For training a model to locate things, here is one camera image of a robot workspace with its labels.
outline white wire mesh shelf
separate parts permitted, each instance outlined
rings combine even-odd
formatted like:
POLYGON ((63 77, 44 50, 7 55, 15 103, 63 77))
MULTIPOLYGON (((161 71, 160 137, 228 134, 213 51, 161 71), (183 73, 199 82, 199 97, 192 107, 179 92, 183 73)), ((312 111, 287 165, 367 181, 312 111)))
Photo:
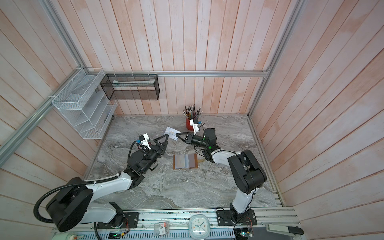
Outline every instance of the white wire mesh shelf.
POLYGON ((104 72, 87 75, 81 69, 53 100, 53 105, 82 138, 101 139, 117 107, 104 91, 95 92, 104 72))
POLYGON ((118 103, 116 101, 113 105, 106 105, 96 125, 82 132, 80 134, 81 137, 84 139, 102 139, 117 105, 118 103))
POLYGON ((80 69, 54 98, 53 105, 59 110, 82 110, 103 77, 103 70, 97 75, 87 75, 84 68, 80 69))

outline wooden plank wall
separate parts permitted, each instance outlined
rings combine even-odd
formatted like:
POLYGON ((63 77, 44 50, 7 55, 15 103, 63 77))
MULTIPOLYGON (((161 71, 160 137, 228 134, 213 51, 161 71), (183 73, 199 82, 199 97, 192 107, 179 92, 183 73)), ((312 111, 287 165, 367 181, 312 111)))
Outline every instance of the wooden plank wall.
MULTIPOLYGON (((0 145, 76 67, 38 0, 0 1, 0 145)), ((0 232, 48 239, 53 224, 39 222, 33 205, 83 176, 96 147, 51 110, 0 169, 0 232)))
POLYGON ((308 239, 383 239, 384 1, 308 1, 252 116, 308 239))
MULTIPOLYGON (((88 67, 263 70, 297 0, 51 0, 88 67)), ((158 101, 117 114, 247 113, 260 78, 159 78, 158 101)))

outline white robotic arm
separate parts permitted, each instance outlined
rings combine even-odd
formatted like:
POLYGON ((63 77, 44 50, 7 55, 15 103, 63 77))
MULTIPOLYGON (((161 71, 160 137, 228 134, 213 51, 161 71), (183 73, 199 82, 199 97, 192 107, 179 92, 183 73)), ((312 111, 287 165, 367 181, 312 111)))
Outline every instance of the white robotic arm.
POLYGON ((144 179, 143 174, 154 170, 151 166, 157 162, 168 145, 168 135, 154 139, 155 145, 150 145, 147 134, 139 136, 141 145, 146 146, 142 151, 131 155, 133 142, 128 154, 127 167, 124 172, 102 179, 83 181, 79 177, 71 179, 66 185, 55 188, 43 195, 35 204, 34 216, 46 223, 54 223, 58 230, 65 232, 79 223, 101 222, 112 228, 120 227, 126 219, 121 208, 114 202, 97 204, 94 201, 100 197, 117 191, 124 191, 139 185, 144 179), (49 195, 59 191, 46 206, 52 219, 39 214, 39 206, 49 195))
POLYGON ((226 213, 225 210, 216 211, 218 224, 233 225, 248 217, 253 194, 266 181, 266 174, 253 153, 250 150, 232 152, 221 149, 216 144, 214 128, 205 129, 203 136, 195 135, 192 132, 181 132, 176 136, 187 144, 202 147, 204 149, 202 153, 208 161, 224 164, 231 168, 238 189, 235 199, 230 204, 229 213, 226 213))
MULTIPOLYGON (((220 148, 213 151, 211 156, 212 156, 213 162, 229 166, 228 158, 232 156, 238 156, 240 154, 241 152, 233 153, 220 148)), ((235 199, 232 201, 232 206, 237 213, 243 214, 247 210, 247 208, 249 207, 252 201, 252 196, 257 192, 257 190, 259 190, 259 188, 256 187, 249 194, 246 194, 240 191, 240 189, 237 189, 235 199)))

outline white alarm clock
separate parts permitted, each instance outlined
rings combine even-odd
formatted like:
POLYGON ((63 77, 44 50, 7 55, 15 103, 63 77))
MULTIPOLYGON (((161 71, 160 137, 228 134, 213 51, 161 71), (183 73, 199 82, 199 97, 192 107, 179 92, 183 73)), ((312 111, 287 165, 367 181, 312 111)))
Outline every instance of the white alarm clock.
POLYGON ((205 215, 193 215, 188 223, 189 235, 196 240, 205 239, 209 237, 211 226, 208 218, 205 215))

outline black mounting plate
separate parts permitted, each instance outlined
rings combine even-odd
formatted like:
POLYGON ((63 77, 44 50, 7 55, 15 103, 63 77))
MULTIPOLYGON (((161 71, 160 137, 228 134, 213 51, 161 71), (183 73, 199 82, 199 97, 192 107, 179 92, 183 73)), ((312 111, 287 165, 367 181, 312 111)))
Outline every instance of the black mounting plate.
MULTIPOLYGON (((124 216, 125 216, 125 220, 128 220, 129 228, 137 228, 137 222, 139 220, 139 213, 138 212, 125 212, 124 216)), ((125 224, 123 224, 120 229, 122 229, 122 228, 125 229, 125 227, 126 227, 125 224)), ((111 226, 108 225, 107 223, 99 222, 97 224, 97 228, 98 229, 108 229, 108 228, 111 228, 111 226)))
MULTIPOLYGON (((216 215, 217 215, 217 224, 219 226, 234 226, 236 222, 233 222, 232 220, 232 213, 230 210, 217 210, 216 211, 216 215)), ((252 209, 249 209, 243 216, 242 219, 240 219, 238 221, 238 223, 236 225, 257 225, 257 221, 256 221, 256 215, 255 215, 255 211, 253 211, 252 209)))

